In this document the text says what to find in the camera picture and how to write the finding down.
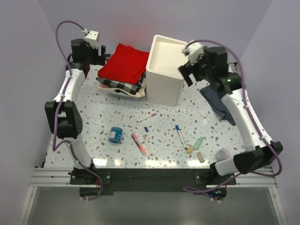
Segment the small clear plastic cup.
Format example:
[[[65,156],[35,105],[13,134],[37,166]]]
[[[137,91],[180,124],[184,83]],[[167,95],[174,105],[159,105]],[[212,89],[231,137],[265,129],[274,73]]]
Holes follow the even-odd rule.
[[[215,153],[215,159],[221,161],[230,157],[230,152],[227,149],[219,149]]]

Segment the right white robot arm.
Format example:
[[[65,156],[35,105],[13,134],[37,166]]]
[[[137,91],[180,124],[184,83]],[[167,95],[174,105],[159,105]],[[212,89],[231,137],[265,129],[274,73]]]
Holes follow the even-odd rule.
[[[220,184],[226,175],[247,174],[269,166],[283,150],[263,128],[248,98],[238,73],[231,72],[227,51],[223,47],[207,47],[194,43],[183,49],[187,62],[178,70],[188,86],[190,75],[196,81],[206,80],[231,114],[243,140],[245,151],[210,165],[207,180]]]

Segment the yellow eraser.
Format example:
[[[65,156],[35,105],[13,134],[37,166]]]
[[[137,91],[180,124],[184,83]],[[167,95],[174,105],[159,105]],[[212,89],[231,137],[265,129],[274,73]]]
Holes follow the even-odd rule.
[[[193,148],[192,147],[189,147],[187,150],[186,150],[186,153],[188,153],[188,154],[191,154],[192,152],[193,152]]]

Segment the beige cork eraser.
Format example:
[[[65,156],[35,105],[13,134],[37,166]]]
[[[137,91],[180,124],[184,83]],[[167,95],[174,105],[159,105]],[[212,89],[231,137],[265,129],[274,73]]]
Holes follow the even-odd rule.
[[[203,157],[203,155],[202,155],[201,152],[197,153],[197,157],[198,157],[200,163],[204,163],[205,162],[205,159],[204,159],[204,157]]]

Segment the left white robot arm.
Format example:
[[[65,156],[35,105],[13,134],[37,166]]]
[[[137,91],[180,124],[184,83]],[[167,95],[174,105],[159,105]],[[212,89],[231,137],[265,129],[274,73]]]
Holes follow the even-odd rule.
[[[84,39],[74,39],[71,41],[71,50],[63,85],[54,100],[45,103],[46,117],[53,133],[52,150],[56,151],[65,144],[74,162],[71,180],[78,184],[95,184],[100,188],[102,180],[85,148],[83,120],[75,103],[90,70],[92,48]]]

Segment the white drawer cabinet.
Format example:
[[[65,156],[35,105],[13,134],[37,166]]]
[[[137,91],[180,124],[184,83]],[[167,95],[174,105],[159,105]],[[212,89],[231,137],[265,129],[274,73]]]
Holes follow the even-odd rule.
[[[187,62],[182,50],[187,43],[155,35],[146,65],[146,97],[151,103],[178,106],[184,78],[178,67]]]

